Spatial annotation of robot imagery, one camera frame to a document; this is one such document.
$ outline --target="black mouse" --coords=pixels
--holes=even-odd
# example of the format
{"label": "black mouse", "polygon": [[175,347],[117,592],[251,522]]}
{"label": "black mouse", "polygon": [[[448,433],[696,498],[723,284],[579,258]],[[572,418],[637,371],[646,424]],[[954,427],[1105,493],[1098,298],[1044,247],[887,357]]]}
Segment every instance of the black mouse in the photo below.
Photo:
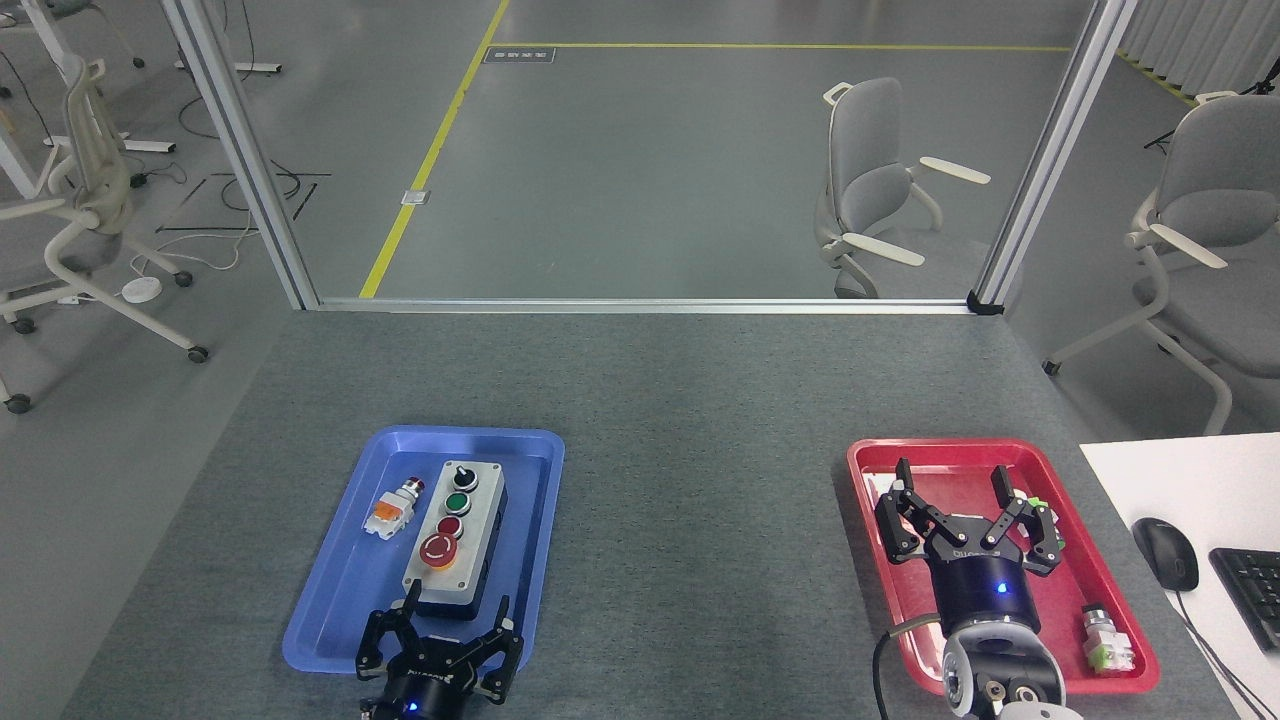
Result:
{"label": "black mouse", "polygon": [[1181,530],[1158,518],[1143,518],[1133,524],[1133,539],[1160,587],[1185,592],[1199,584],[1196,550]]}

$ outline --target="black keyboard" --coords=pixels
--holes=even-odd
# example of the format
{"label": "black keyboard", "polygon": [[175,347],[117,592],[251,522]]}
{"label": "black keyboard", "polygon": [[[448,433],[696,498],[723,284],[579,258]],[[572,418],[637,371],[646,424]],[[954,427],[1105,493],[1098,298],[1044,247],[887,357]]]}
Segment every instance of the black keyboard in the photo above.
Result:
{"label": "black keyboard", "polygon": [[1280,552],[1213,548],[1210,564],[1265,652],[1280,652]]}

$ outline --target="table surface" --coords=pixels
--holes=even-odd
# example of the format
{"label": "table surface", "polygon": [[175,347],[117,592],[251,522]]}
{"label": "table surface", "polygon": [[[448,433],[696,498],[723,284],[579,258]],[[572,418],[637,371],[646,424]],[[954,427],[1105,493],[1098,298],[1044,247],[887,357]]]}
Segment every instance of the table surface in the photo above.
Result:
{"label": "table surface", "polygon": [[[381,688],[280,641],[365,441],[422,424],[567,448],[536,648],[472,720],[874,717],[888,611],[844,454],[895,437],[1053,464],[1161,662],[1152,692],[1074,710],[1234,717],[1062,415],[1001,318],[300,313],[65,716],[355,716]],[[891,717],[951,717],[892,657],[884,678]]]}
{"label": "table surface", "polygon": [[[1280,655],[1265,653],[1208,561],[1215,547],[1280,551],[1280,433],[1080,446],[1125,524],[1160,518],[1187,534],[1199,585],[1183,593],[1192,621],[1245,684],[1280,708]],[[1167,593],[1170,603],[1174,593]],[[1234,694],[1242,716],[1253,716]]]}

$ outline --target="green button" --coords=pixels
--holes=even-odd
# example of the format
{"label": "green button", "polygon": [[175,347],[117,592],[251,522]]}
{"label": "green button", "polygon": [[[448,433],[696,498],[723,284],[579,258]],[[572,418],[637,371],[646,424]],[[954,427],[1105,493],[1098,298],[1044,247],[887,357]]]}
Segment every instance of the green button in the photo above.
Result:
{"label": "green button", "polygon": [[470,500],[466,493],[456,492],[444,501],[444,506],[448,507],[451,512],[457,512],[458,510],[466,507],[468,502]]}

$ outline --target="red button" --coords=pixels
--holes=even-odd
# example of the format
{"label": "red button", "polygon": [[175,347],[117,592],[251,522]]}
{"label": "red button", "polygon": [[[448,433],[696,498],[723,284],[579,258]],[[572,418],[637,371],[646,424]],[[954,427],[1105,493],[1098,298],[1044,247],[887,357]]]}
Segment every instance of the red button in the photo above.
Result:
{"label": "red button", "polygon": [[453,515],[445,515],[440,518],[439,524],[435,525],[435,532],[443,536],[452,536],[454,539],[462,538],[462,519],[454,518]]}
{"label": "red button", "polygon": [[452,536],[434,533],[422,541],[417,548],[417,556],[426,562],[428,568],[444,570],[453,564],[453,557],[458,553],[458,541]]}

